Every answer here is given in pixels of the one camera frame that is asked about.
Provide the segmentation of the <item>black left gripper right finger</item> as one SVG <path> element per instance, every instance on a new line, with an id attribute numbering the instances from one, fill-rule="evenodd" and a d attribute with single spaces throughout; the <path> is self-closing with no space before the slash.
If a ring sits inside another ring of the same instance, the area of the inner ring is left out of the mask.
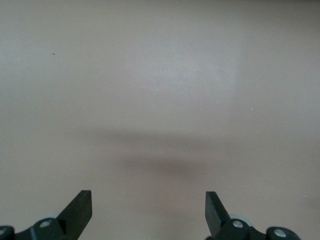
<path id="1" fill-rule="evenodd" d="M 208 240 L 298 240 L 292 230 L 279 226 L 269 227 L 265 233 L 256 230 L 249 219 L 229 214 L 217 193 L 205 193 L 205 220 L 210 231 Z"/>

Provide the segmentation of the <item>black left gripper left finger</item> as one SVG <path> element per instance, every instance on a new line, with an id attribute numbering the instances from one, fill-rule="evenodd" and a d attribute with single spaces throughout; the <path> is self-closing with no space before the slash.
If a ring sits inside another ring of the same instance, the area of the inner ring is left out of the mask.
<path id="1" fill-rule="evenodd" d="M 2 240 L 77 240 L 92 217 L 92 192 L 81 190 L 56 217 L 39 220 L 29 228 L 15 232 L 10 225 L 0 227 Z"/>

